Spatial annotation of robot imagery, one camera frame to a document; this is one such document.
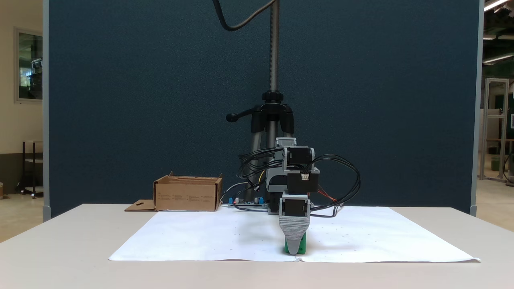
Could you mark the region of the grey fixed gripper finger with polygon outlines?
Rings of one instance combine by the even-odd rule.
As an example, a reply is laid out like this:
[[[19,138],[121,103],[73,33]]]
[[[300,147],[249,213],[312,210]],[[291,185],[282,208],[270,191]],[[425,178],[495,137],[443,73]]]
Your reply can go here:
[[[309,226],[310,217],[279,216],[279,227],[285,236],[285,252],[287,254],[306,253],[306,232]]]

